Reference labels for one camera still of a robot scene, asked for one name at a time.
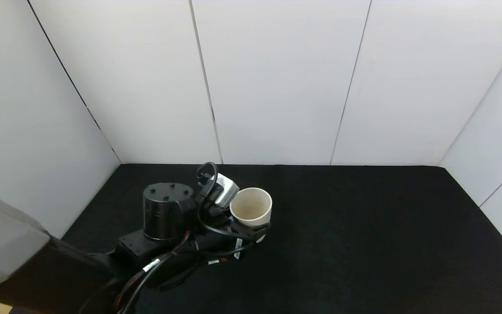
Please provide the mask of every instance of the black cable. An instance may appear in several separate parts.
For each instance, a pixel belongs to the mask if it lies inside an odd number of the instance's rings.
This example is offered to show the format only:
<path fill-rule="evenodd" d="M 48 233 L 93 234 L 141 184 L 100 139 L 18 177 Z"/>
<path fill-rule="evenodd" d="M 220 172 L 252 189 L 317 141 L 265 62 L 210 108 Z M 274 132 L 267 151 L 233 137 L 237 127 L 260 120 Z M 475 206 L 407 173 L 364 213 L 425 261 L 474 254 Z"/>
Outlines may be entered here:
<path fill-rule="evenodd" d="M 189 268 L 189 270 L 181 278 L 179 278 L 175 282 L 172 282 L 169 284 L 162 284 L 162 286 L 160 286 L 159 290 L 166 291 L 166 290 L 170 290 L 172 288 L 179 286 L 180 284 L 184 283 L 185 280 L 187 280 L 187 278 L 189 278 L 189 276 L 191 276 L 191 274 L 193 274 L 195 272 L 195 270 L 197 270 L 197 268 L 199 268 L 199 266 L 200 266 L 199 264 L 195 264 L 193 267 Z"/>
<path fill-rule="evenodd" d="M 213 167 L 214 169 L 214 176 L 213 176 L 213 182 L 212 182 L 212 185 L 209 187 L 209 190 L 205 193 L 203 199 L 199 202 L 199 206 L 197 207 L 197 219 L 199 220 L 199 223 L 207 230 L 211 231 L 211 232 L 214 232 L 214 233 L 217 233 L 217 234 L 221 234 L 221 235 L 224 235 L 224 236 L 227 236 L 227 237 L 235 237 L 235 238 L 239 238 L 239 239 L 243 239 L 243 240 L 247 240 L 247 241 L 252 241 L 254 242 L 254 239 L 252 237 L 249 237 L 248 235 L 243 235 L 243 234 L 237 234 L 237 233 L 234 233 L 234 232 L 230 232 L 230 231 L 225 231 L 225 230 L 221 230 L 221 229 L 216 229 L 212 226 L 209 226 L 207 225 L 207 223 L 205 223 L 203 221 L 203 219 L 201 218 L 201 211 L 203 210 L 203 206 L 204 206 L 204 203 L 205 201 L 210 197 L 216 183 L 217 183 L 217 180 L 218 180 L 218 167 L 215 163 L 209 161 L 207 163 L 204 163 L 203 165 L 201 165 L 201 167 L 199 167 L 199 169 L 197 169 L 197 178 L 202 178 L 203 176 L 201 175 L 201 171 L 203 170 L 204 167 L 206 166 L 211 166 Z"/>
<path fill-rule="evenodd" d="M 127 302 L 127 304 L 125 305 L 125 308 L 123 308 L 123 311 L 122 311 L 122 314 L 127 314 L 129 313 L 129 310 L 133 307 L 133 305 L 135 304 L 135 300 L 137 299 L 137 296 L 139 294 L 139 292 L 141 292 L 141 289 L 142 287 L 146 284 L 147 280 L 149 278 L 152 277 L 152 275 L 157 272 L 157 270 L 159 270 L 160 266 L 162 266 L 165 262 L 168 262 L 170 259 L 172 259 L 173 257 L 175 256 L 174 253 L 172 252 L 169 252 L 167 253 L 166 255 L 164 255 L 164 257 L 160 260 L 160 262 L 158 262 L 158 264 L 156 264 L 156 266 L 154 266 L 147 274 L 147 276 L 145 276 L 145 278 L 143 278 L 141 280 L 141 282 L 139 283 L 139 285 L 137 286 L 137 288 L 135 289 L 135 291 L 133 291 L 133 294 L 131 294 L 131 296 L 129 297 L 129 301 Z"/>
<path fill-rule="evenodd" d="M 235 250 L 231 250 L 231 251 L 227 251 L 227 252 L 220 252 L 220 253 L 206 253 L 206 252 L 203 252 L 203 254 L 205 254 L 207 256 L 228 256 L 228 255 L 235 254 L 237 252 L 245 251 L 245 250 L 249 249 L 250 247 L 252 247 L 253 245 L 254 245 L 254 243 L 251 242 L 251 243 L 249 243 L 247 245 L 244 245 L 241 248 L 237 248 Z"/>
<path fill-rule="evenodd" d="M 167 253 L 165 258 L 161 259 L 158 262 L 158 264 L 156 264 L 153 268 L 151 268 L 150 271 L 148 271 L 148 274 L 146 274 L 146 276 L 145 276 L 145 271 L 141 270 L 141 272 L 137 273 L 135 276 L 133 276 L 131 278 L 131 280 L 129 280 L 127 282 L 127 284 L 123 287 L 122 292 L 119 294 L 118 298 L 114 302 L 115 308 L 118 308 L 121 305 L 121 297 L 123 296 L 123 294 L 125 294 L 125 292 L 127 292 L 127 290 L 129 290 L 131 288 L 131 285 L 134 284 L 135 282 L 137 282 L 138 280 L 140 280 L 142 276 L 144 276 L 144 278 L 139 283 L 139 286 L 137 286 L 137 289 L 131 294 L 129 301 L 127 302 L 127 305 L 125 306 L 124 310 L 120 313 L 127 313 L 127 310 L 129 310 L 129 308 L 131 307 L 130 304 L 134 303 L 133 300 L 135 300 L 137 298 L 137 294 L 139 293 L 141 287 L 144 286 L 145 282 L 152 276 L 152 274 L 155 272 L 155 269 L 158 268 L 160 265 L 162 265 L 166 260 L 169 260 L 173 256 L 175 256 L 177 254 L 177 252 L 179 252 L 179 250 L 183 247 L 185 242 L 187 242 L 187 239 L 189 239 L 190 234 L 191 233 L 189 231 L 185 231 L 185 235 L 183 236 L 183 240 L 181 240 L 181 242 L 171 252 Z"/>

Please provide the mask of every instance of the black cloth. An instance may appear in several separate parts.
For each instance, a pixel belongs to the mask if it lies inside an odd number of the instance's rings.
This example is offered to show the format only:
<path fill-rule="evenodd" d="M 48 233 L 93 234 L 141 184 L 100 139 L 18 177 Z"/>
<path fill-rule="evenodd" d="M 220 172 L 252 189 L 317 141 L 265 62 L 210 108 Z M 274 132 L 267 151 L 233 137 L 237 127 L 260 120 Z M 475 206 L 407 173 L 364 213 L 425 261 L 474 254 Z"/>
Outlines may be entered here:
<path fill-rule="evenodd" d="M 64 240 L 112 250 L 142 227 L 142 191 L 196 185 L 195 165 L 121 165 Z M 502 236 L 440 167 L 219 165 L 273 199 L 272 227 L 240 262 L 199 269 L 138 313 L 501 313 Z"/>

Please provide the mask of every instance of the red wire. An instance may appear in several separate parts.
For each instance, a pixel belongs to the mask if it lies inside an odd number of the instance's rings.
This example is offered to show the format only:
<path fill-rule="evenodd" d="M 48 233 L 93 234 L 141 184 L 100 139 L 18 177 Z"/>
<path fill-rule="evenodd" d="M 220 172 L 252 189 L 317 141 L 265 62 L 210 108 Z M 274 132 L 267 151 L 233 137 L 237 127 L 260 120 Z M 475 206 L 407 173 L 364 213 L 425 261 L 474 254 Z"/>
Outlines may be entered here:
<path fill-rule="evenodd" d="M 127 286 L 125 286 L 123 288 L 123 290 L 120 292 L 120 294 L 117 296 L 117 298 L 115 298 L 115 302 L 114 302 L 114 310 L 115 311 L 119 310 L 119 306 L 121 304 L 121 299 L 123 298 L 125 292 L 127 292 L 129 289 L 131 289 L 131 287 L 133 286 L 133 284 L 135 284 L 135 282 L 138 282 L 142 278 L 143 274 L 144 273 L 138 274 L 138 276 L 135 277 L 134 280 L 132 280 L 131 282 L 129 282 L 127 284 Z"/>

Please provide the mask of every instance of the cup rim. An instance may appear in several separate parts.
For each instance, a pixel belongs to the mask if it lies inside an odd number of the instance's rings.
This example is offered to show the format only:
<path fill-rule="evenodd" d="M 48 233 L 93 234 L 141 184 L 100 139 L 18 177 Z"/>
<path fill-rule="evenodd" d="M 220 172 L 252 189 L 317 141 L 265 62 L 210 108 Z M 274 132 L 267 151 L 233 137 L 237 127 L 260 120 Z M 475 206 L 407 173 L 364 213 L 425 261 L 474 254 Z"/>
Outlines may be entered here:
<path fill-rule="evenodd" d="M 269 203 L 269 205 L 268 205 L 268 209 L 267 209 L 267 211 L 266 211 L 264 214 L 262 214 L 261 216 L 257 217 L 257 218 L 253 218 L 253 219 L 243 219 L 243 218 L 239 218 L 236 214 L 234 214 L 234 211 L 233 211 L 233 210 L 231 210 L 231 201 L 233 201 L 233 199 L 232 199 L 232 200 L 230 201 L 230 213 L 231 213 L 231 215 L 232 215 L 235 219 L 237 219 L 237 220 L 239 220 L 239 221 L 245 221 L 245 222 L 253 222 L 253 221 L 257 221 L 257 220 L 259 220 L 259 219 L 261 219 L 261 218 L 263 218 L 263 217 L 267 216 L 267 214 L 268 214 L 268 213 L 272 210 L 272 197 L 271 197 L 270 193 L 268 193 L 267 191 L 265 191 L 265 190 L 263 190 L 263 189 L 261 189 L 261 188 L 251 187 L 251 188 L 245 188 L 245 189 L 243 189 L 243 190 L 240 190 L 237 194 L 242 193 L 242 192 L 243 192 L 243 191 L 245 191 L 245 190 L 260 190 L 260 191 L 263 191 L 264 193 L 267 193 L 267 195 L 268 195 L 268 200 L 270 201 L 270 203 Z"/>

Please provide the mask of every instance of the cable label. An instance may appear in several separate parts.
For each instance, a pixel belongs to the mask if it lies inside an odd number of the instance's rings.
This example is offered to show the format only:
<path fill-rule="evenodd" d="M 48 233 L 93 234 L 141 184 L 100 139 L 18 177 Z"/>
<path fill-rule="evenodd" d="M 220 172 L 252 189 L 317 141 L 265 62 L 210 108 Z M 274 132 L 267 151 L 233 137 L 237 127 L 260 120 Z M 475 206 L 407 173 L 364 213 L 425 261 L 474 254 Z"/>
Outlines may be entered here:
<path fill-rule="evenodd" d="M 148 265 L 147 265 L 147 266 L 145 266 L 145 267 L 143 268 L 143 270 L 145 271 L 145 273 L 147 273 L 147 272 L 148 272 L 148 270 L 151 270 L 151 269 L 152 269 L 154 266 L 156 266 L 156 264 L 158 264 L 159 262 L 160 262 L 160 259 L 159 259 L 159 258 L 157 258 L 157 259 L 153 260 L 152 262 L 148 263 Z"/>
<path fill-rule="evenodd" d="M 238 248 L 241 248 L 242 243 L 243 243 L 243 240 L 241 240 L 241 238 L 238 238 L 237 241 L 235 241 L 235 249 L 237 250 Z M 239 254 L 240 254 L 240 252 L 235 253 L 234 257 L 239 259 Z"/>

